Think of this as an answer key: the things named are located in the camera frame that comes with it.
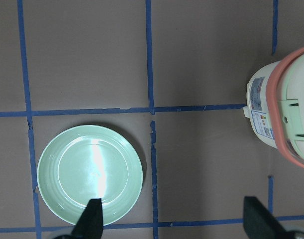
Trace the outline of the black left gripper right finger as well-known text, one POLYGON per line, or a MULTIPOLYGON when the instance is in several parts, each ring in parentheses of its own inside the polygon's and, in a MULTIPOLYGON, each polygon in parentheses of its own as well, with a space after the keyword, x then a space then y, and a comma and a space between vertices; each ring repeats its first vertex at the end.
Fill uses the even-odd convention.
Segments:
POLYGON ((243 201, 243 228, 249 239, 281 239, 287 231, 254 196, 243 201))

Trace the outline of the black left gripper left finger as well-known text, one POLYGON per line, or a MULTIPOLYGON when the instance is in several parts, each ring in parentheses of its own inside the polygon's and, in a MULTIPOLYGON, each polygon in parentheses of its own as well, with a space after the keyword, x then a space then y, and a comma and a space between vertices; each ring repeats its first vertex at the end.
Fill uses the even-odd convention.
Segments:
POLYGON ((101 239, 103 233, 103 213, 101 199, 90 199, 78 222, 74 226, 73 239, 101 239))

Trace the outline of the green plate near left arm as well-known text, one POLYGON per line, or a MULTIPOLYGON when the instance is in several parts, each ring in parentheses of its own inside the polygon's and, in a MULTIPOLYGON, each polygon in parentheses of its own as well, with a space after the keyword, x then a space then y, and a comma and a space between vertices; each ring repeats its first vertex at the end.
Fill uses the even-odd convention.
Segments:
POLYGON ((55 136, 37 167, 40 195, 60 219, 76 224, 91 199, 101 199, 103 224, 123 218, 136 204, 143 185, 141 160, 118 132, 81 125, 55 136))

